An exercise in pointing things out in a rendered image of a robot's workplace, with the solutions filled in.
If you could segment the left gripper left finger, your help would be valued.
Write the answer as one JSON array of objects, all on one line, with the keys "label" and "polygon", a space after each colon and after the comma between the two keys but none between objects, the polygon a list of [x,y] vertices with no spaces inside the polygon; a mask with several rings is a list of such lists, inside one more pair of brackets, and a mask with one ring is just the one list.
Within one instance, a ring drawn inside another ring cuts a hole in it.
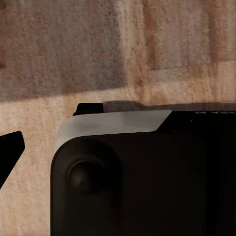
[{"label": "left gripper left finger", "polygon": [[25,150],[21,131],[0,136],[0,189]]}]

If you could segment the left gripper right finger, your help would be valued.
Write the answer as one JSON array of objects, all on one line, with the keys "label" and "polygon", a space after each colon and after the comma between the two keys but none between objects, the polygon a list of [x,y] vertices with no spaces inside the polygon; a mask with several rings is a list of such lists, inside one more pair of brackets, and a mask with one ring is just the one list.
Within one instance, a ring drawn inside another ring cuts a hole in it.
[{"label": "left gripper right finger", "polygon": [[221,149],[236,169],[236,132],[225,131],[221,142]]}]

